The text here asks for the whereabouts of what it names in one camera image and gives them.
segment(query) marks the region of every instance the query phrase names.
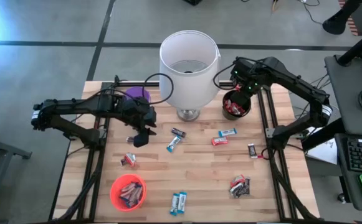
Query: desk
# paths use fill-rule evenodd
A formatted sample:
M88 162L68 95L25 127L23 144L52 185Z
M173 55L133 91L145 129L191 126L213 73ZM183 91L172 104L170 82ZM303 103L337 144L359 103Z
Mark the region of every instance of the desk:
M82 97L87 98L96 93L101 85L101 82L87 82ZM147 90L152 101L160 100L158 87L148 87ZM157 128L153 130L158 135L151 136L150 143L141 148L125 143L126 137L136 134L135 130L111 119L95 222L278 221L269 162L251 159L247 154L248 143L255 144L257 153L261 153L265 147L257 97L252 98L252 109L246 117L238 121L228 121L221 113L224 93L226 91L220 91L192 123L179 120L175 108L167 103L155 105ZM294 115L288 91L273 85L272 93L279 124L291 123ZM93 116L84 115L77 120L77 124L90 128L94 120ZM173 127L186 131L187 138L176 146L173 153L169 153L166 146L174 138L170 132ZM229 144L215 147L211 145L211 139L218 137L218 130L230 128L236 128L237 134L229 136ZM298 141L290 143L299 146ZM81 142L74 141L69 152L81 146ZM120 166L120 159L127 152L136 155L135 168ZM84 149L67 159L54 208L54 218L61 216L80 192L87 156L88 149ZM303 152L287 147L285 157L293 190L309 211L318 216ZM108 194L113 181L129 173L138 174L145 179L147 195L141 208L124 213L113 207ZM251 195L234 199L229 195L229 181L239 174L251 178ZM173 193L179 191L188 193L186 211L184 215L173 217L169 214L169 208ZM285 194L283 203L287 203ZM87 199L85 217L89 213L88 206Z
M358 103L358 95L362 90L362 58L355 58L351 61L351 65L343 67L337 63L334 57L326 57L325 64L333 85L341 118L312 134L304 141L303 148L306 150L334 138L338 133L362 136L362 109ZM354 207L362 210L362 190L356 178L358 174L362 173L348 170L347 161L345 161L342 153L344 147L341 147L340 136L342 135L338 135L336 143L344 179L341 180L341 184L346 186Z
M340 116L303 142L304 149L313 147L334 138L336 133L362 135L362 108L358 95L362 90L362 58L355 58L351 65L343 67L334 57L325 58L326 69L330 77Z

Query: gray floor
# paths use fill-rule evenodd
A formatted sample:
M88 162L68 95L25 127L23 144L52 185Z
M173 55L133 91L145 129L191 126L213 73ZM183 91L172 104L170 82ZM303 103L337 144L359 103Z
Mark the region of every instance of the gray floor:
M117 0L105 42L160 43L183 29L209 34L218 44L351 46L360 37L347 29L341 35L326 33L314 24L296 0L203 0L192 7L181 0ZM339 10L337 0L322 0L310 7L323 22ZM109 0L0 1L0 40L97 42ZM46 221L64 162L68 140L60 132L33 131L32 105L47 98L80 97L95 47L0 46L0 141L32 151L32 158L15 158L0 188L0 219L11 223ZM294 74L312 82L326 71L323 58L343 52L297 50L221 49L221 66L234 57L279 58ZM104 47L94 80L144 80L158 71L157 48ZM228 79L229 73L221 75ZM331 85L325 90L332 94ZM291 95L294 106L305 102ZM331 103L337 106L334 97ZM332 120L340 115L335 109ZM321 217L350 222L362 212L339 204L337 177L321 177L327 170L308 162Z

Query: lamp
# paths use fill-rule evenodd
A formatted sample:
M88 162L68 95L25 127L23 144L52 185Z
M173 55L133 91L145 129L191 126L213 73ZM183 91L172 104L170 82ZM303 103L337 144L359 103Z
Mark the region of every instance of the lamp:
M218 93L212 79L219 70L221 55L208 35L184 30L167 37L160 47L160 73L174 82L174 92L167 103L174 106L183 121L194 121L200 109ZM160 95L166 98L171 84L160 76Z

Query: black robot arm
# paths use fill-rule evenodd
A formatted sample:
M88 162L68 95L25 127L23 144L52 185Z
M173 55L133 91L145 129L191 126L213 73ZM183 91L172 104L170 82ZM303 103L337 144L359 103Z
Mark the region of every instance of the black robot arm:
M100 144L98 127L85 129L71 121L60 117L65 114L92 114L102 118L115 118L138 131L134 137L134 146L148 144L149 135L156 135L150 128L156 127L156 112L146 99L140 97L127 100L124 95L109 94L107 89L100 91L86 100L45 100L34 105L31 124L34 129L44 131L55 128L63 132L67 138L75 136L81 139L86 146Z
M250 63L244 58L236 58L231 80L238 89L231 95L231 100L241 107L249 104L250 97L258 93L263 85L270 87L273 83L282 85L310 104L307 115L287 126L281 125L274 129L269 145L273 149L283 149L293 134L309 127L326 126L329 121L332 112L329 95L302 80L301 76L290 73L285 65L274 57L255 60L255 63Z

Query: red bowl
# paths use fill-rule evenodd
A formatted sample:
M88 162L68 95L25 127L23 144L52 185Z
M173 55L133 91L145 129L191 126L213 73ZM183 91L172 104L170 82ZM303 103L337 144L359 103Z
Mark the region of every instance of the red bowl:
M120 195L121 195L121 189L130 184L131 182L138 182L139 184L141 184L143 187L143 191L142 191L142 198L139 201L139 203L132 208L128 208L125 205L125 202L122 199L120 199ZM113 206L122 212L130 212L139 208L142 205L143 201L145 201L145 198L146 198L146 183L140 176L135 174L122 175L121 177L117 178L114 181L112 188L110 189L110 200L112 201Z

